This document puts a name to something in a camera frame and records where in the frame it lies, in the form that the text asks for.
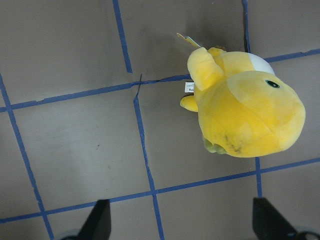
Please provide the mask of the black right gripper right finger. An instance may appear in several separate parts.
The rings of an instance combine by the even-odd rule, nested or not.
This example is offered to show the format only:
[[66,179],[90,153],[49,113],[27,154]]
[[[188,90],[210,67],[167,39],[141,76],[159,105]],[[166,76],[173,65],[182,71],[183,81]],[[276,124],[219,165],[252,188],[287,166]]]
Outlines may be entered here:
[[253,199],[252,229],[258,240],[295,240],[298,236],[298,231],[265,197]]

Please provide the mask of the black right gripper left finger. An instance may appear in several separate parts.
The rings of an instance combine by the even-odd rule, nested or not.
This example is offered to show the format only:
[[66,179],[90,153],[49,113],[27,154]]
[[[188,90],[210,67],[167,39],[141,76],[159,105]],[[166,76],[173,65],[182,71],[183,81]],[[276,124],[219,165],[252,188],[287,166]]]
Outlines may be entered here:
[[109,199],[98,200],[80,229],[78,240],[108,240],[111,235],[111,208]]

